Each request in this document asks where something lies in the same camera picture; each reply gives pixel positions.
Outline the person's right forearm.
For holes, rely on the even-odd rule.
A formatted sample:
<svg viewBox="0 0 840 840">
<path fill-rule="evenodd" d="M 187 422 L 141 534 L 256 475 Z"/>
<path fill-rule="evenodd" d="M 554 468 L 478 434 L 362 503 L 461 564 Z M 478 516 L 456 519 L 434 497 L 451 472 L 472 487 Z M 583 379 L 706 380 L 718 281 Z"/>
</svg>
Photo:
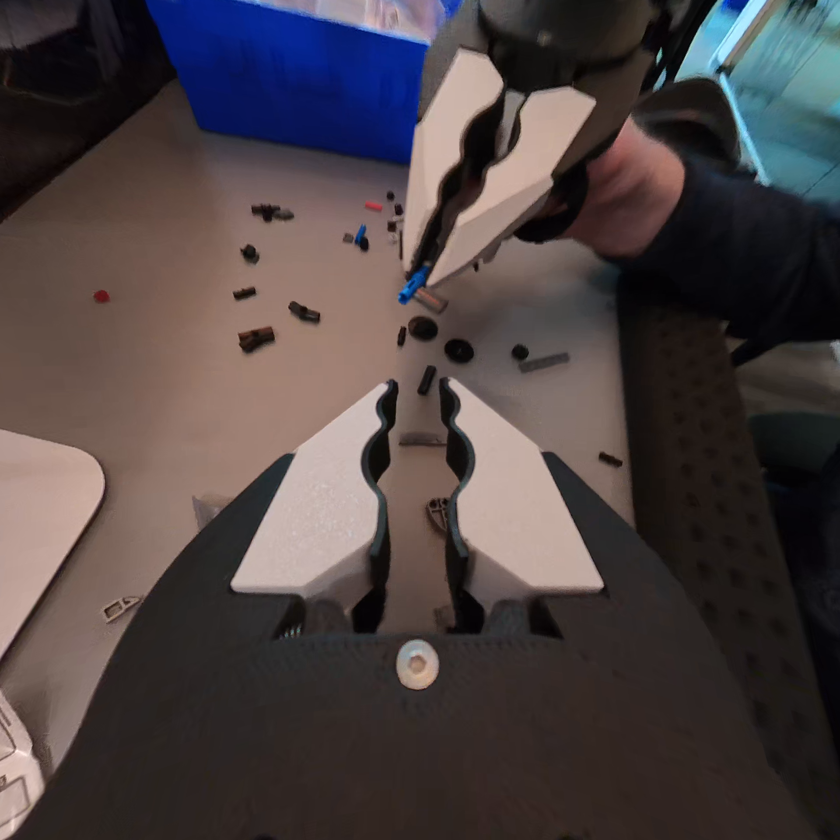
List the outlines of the person's right forearm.
<svg viewBox="0 0 840 840">
<path fill-rule="evenodd" d="M 734 365 L 784 343 L 838 341 L 838 201 L 757 183 L 720 86 L 690 78 L 640 99 L 633 120 L 683 160 L 686 178 L 645 251 L 608 258 L 640 286 L 728 324 Z"/>
</svg>

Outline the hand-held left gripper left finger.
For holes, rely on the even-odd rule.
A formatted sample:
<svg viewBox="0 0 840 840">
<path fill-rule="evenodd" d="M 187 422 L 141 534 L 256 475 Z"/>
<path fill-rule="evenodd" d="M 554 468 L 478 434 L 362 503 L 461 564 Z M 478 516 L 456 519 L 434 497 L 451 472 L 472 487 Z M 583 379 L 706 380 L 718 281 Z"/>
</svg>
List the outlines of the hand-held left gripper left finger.
<svg viewBox="0 0 840 840">
<path fill-rule="evenodd" d="M 377 385 L 291 455 L 234 573 L 248 595 L 339 606 L 358 634 L 382 622 L 391 536 L 380 479 L 391 464 L 398 384 Z"/>
</svg>

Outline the person's right hand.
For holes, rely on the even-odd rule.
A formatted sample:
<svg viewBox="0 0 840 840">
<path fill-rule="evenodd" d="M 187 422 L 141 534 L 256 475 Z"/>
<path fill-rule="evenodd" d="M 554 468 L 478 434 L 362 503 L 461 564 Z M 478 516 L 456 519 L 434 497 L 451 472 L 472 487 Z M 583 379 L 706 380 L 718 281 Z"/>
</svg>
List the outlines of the person's right hand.
<svg viewBox="0 0 840 840">
<path fill-rule="evenodd" d="M 675 211 L 686 165 L 666 144 L 627 119 L 612 146 L 587 165 L 583 206 L 562 235 L 608 259 L 632 259 Z"/>
</svg>

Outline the clear plastic bags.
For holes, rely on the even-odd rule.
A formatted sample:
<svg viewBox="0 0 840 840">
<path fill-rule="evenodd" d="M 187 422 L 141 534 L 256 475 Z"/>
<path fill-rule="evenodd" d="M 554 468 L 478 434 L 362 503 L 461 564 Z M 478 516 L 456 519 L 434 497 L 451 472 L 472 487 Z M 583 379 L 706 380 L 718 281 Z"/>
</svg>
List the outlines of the clear plastic bags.
<svg viewBox="0 0 840 840">
<path fill-rule="evenodd" d="M 256 1 L 257 5 L 430 43 L 460 2 Z"/>
</svg>

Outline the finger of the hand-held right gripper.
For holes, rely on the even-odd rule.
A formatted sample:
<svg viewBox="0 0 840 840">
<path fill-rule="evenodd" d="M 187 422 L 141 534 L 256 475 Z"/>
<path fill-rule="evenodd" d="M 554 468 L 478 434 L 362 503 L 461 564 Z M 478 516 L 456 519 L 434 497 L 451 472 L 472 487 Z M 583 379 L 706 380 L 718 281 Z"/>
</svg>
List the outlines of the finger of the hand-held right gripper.
<svg viewBox="0 0 840 840">
<path fill-rule="evenodd" d="M 495 152 L 477 208 L 458 216 L 458 237 L 448 241 L 444 256 L 465 256 L 467 246 L 477 243 L 482 214 L 496 219 L 499 227 L 512 217 L 518 217 L 521 225 L 536 214 L 549 197 L 553 171 L 582 132 L 595 104 L 593 97 L 572 87 L 538 91 L 522 101 L 513 121 L 519 128 L 518 139 L 502 156 Z M 426 288 L 450 278 L 428 279 Z"/>
<path fill-rule="evenodd" d="M 488 213 L 479 216 L 479 237 L 465 256 L 445 256 L 458 216 L 477 208 L 485 176 L 494 164 L 505 82 L 485 52 L 459 47 L 444 78 L 417 122 L 409 167 L 402 229 L 402 268 L 412 278 L 447 279 L 478 259 L 492 259 L 519 226 L 504 227 Z"/>
</svg>

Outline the white printed sheet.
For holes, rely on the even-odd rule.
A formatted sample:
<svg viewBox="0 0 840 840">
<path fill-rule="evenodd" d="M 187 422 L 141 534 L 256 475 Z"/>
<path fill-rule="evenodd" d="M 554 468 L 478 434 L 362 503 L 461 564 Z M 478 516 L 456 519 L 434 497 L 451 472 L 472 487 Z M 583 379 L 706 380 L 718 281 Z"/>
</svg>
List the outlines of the white printed sheet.
<svg viewBox="0 0 840 840">
<path fill-rule="evenodd" d="M 1 695 L 1 838 L 23 825 L 45 783 L 28 732 Z"/>
</svg>

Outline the dark perforated panel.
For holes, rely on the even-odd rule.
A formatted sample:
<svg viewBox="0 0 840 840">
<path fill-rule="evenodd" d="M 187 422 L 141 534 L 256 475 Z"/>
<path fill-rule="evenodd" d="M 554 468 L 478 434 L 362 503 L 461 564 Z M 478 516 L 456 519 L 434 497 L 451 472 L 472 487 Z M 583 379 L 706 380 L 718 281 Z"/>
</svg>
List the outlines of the dark perforated panel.
<svg viewBox="0 0 840 840">
<path fill-rule="evenodd" d="M 683 585 L 769 765 L 838 838 L 838 759 L 721 327 L 620 279 L 616 312 L 639 534 Z"/>
</svg>

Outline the scattered small black lego pieces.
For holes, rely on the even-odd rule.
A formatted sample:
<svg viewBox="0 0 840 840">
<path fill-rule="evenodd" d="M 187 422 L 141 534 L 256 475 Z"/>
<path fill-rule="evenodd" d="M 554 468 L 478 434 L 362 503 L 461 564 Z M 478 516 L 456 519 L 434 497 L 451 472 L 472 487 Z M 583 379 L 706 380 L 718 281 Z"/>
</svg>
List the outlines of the scattered small black lego pieces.
<svg viewBox="0 0 840 840">
<path fill-rule="evenodd" d="M 279 205 L 271 204 L 255 204 L 251 207 L 251 213 L 256 216 L 261 216 L 266 223 L 270 223 L 275 220 L 288 221 L 294 218 L 294 214 L 291 210 Z M 354 237 L 355 234 L 346 234 L 343 237 L 343 242 L 354 246 Z M 240 252 L 245 261 L 251 265 L 256 264 L 259 260 L 259 253 L 256 250 L 256 247 L 252 244 L 247 244 L 241 248 Z M 255 294 L 256 289 L 254 287 L 245 287 L 243 289 L 235 290 L 233 296 L 235 300 L 240 301 L 252 298 Z M 321 314 L 319 311 L 307 308 L 297 301 L 291 301 L 288 309 L 295 318 L 302 322 L 320 323 Z M 403 325 L 397 336 L 397 345 L 399 347 L 404 345 L 407 334 L 407 326 Z M 521 343 L 516 344 L 511 350 L 511 357 L 516 360 L 517 363 L 526 360 L 529 358 L 529 348 Z M 607 454 L 603 451 L 599 453 L 598 459 L 615 469 L 623 466 L 623 461 L 620 458 L 616 458 L 615 456 Z"/>
</svg>

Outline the white book stand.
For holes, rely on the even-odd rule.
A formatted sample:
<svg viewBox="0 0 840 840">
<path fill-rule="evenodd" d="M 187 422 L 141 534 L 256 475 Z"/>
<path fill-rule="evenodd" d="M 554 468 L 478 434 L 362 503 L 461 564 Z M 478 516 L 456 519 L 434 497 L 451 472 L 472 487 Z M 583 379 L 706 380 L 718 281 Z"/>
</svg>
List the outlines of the white book stand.
<svg viewBox="0 0 840 840">
<path fill-rule="evenodd" d="M 106 488 L 88 452 L 1 432 L 1 656 L 96 516 Z"/>
</svg>

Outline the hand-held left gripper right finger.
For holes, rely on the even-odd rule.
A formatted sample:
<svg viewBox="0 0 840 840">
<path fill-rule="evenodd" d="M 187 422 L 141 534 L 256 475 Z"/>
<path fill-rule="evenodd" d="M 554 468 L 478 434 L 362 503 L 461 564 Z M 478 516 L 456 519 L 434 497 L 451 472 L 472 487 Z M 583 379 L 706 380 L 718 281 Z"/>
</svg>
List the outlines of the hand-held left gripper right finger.
<svg viewBox="0 0 840 840">
<path fill-rule="evenodd" d="M 454 377 L 438 384 L 448 500 L 446 581 L 455 630 L 478 633 L 494 607 L 600 595 L 606 584 L 545 453 Z"/>
</svg>

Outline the blue plastic bin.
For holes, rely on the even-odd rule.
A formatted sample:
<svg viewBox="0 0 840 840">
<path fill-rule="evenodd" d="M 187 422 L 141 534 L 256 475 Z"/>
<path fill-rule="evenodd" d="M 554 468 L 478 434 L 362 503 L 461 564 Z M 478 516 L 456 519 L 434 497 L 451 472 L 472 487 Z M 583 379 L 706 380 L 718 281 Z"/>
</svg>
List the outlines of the blue plastic bin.
<svg viewBox="0 0 840 840">
<path fill-rule="evenodd" d="M 146 5 L 201 129 L 404 165 L 428 30 L 461 2 Z"/>
</svg>

